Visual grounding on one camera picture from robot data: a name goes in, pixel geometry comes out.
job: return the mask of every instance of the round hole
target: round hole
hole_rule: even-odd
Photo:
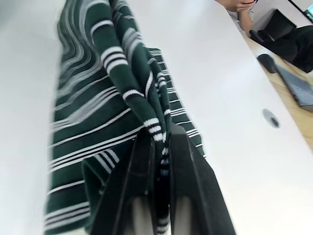
[[[280,128],[280,123],[277,117],[268,109],[263,110],[263,116],[268,121],[268,123],[274,128]]]

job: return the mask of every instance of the black chair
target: black chair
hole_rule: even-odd
[[[250,38],[262,45],[266,42],[275,42],[296,28],[293,22],[276,9],[268,25],[258,32],[251,30]]]

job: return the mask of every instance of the person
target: person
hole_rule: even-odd
[[[240,32],[249,36],[253,26],[251,0],[216,0],[228,11]],[[297,28],[285,36],[262,45],[304,72],[313,70],[313,25]]]
[[[249,35],[253,25],[253,7],[257,1],[252,0],[216,0],[229,13],[238,30]]]

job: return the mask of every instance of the person's hand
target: person's hand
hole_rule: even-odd
[[[226,10],[232,12],[245,11],[254,6],[253,0],[216,0],[223,5]]]

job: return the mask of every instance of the laptop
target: laptop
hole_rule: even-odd
[[[307,81],[300,79],[283,67],[279,65],[276,66],[279,75],[300,108],[313,113],[313,87],[310,86]]]

